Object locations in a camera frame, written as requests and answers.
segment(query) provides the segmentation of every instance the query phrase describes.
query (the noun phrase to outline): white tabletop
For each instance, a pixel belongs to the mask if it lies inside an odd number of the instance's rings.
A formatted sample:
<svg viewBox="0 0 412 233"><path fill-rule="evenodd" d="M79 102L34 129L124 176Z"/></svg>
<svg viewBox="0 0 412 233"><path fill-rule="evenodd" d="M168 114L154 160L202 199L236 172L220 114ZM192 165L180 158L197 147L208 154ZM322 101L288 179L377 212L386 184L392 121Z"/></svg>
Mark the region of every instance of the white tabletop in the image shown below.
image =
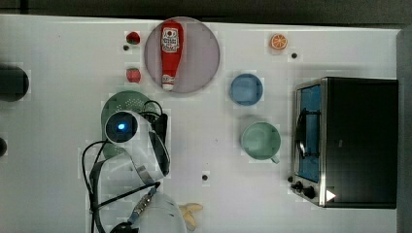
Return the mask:
<svg viewBox="0 0 412 233"><path fill-rule="evenodd" d="M294 195L287 177L295 85L326 76L395 79L397 30L207 23L221 46L218 73L205 89L176 96L156 86L144 67L145 41L158 24L0 16L0 62L17 64L30 78L22 101L0 102L0 137L9 146L0 157L1 232L88 232L80 154L101 140L101 109L125 89L130 65L141 69L141 91L170 116L171 173L162 191L204 206L196 233L396 232L395 210L318 208ZM142 42L124 51L127 31L140 31ZM275 32L290 42L281 54L268 46ZM264 86L253 107L228 96L231 81L245 72ZM241 150L247 116L277 127L279 164L256 162Z"/></svg>

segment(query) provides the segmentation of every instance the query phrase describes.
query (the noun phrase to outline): mug handle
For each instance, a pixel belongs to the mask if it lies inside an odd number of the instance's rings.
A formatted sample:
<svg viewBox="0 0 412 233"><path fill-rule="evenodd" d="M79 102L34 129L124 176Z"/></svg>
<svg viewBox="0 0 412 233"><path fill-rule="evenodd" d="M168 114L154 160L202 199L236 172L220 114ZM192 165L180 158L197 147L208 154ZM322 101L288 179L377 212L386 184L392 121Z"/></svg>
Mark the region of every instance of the mug handle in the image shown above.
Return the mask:
<svg viewBox="0 0 412 233"><path fill-rule="evenodd" d="M280 162L280 161L279 161L279 158L276 157L276 156L271 157L270 160L272 160L272 162L274 162L274 163L276 163L276 164L278 164L278 163Z"/></svg>

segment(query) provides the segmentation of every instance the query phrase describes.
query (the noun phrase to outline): dark background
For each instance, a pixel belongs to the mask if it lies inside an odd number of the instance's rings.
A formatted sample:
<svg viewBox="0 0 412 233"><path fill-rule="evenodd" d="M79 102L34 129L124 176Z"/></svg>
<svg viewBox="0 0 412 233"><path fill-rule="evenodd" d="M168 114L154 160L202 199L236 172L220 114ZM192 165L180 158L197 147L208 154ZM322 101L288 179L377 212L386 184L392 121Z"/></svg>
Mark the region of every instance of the dark background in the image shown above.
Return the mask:
<svg viewBox="0 0 412 233"><path fill-rule="evenodd" d="M0 13L404 27L412 0L0 0Z"/></svg>

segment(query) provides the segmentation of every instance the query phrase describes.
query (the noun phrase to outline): ketchup bottle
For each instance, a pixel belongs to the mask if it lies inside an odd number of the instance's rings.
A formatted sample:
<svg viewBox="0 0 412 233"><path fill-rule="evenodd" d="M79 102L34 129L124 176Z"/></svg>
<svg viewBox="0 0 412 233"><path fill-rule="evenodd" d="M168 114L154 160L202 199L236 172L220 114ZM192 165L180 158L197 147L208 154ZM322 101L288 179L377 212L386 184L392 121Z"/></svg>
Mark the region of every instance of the ketchup bottle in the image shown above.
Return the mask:
<svg viewBox="0 0 412 233"><path fill-rule="evenodd" d="M161 26L161 64L162 64L162 87L172 90L175 83L176 72L179 68L182 56L184 31L182 25L169 19Z"/></svg>

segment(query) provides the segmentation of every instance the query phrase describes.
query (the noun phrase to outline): green cup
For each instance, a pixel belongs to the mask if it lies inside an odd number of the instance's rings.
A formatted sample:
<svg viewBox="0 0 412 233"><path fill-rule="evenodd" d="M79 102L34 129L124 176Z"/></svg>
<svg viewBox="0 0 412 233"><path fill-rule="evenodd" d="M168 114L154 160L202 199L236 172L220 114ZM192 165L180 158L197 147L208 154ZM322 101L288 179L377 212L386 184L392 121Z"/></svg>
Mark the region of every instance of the green cup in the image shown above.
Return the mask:
<svg viewBox="0 0 412 233"><path fill-rule="evenodd" d="M249 125L242 134L242 149L257 160L271 159L279 163L275 156L281 146L281 136L275 126L266 122Z"/></svg>

